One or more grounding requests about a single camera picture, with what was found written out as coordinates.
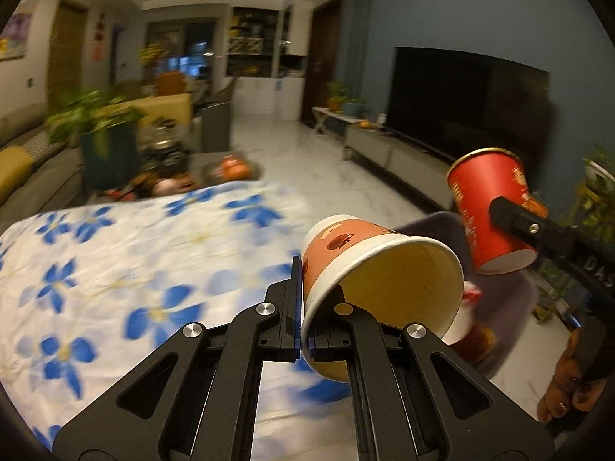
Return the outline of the right human hand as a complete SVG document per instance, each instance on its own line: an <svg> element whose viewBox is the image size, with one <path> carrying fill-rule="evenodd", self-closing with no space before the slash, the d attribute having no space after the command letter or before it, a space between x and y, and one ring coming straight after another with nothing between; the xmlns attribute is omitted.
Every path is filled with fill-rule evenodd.
<svg viewBox="0 0 615 461"><path fill-rule="evenodd" d="M537 417L544 425L554 418L563 417L570 410L590 412L608 383L607 378L585 380L575 357L582 333L582 328L571 333L552 380L538 403Z"/></svg>

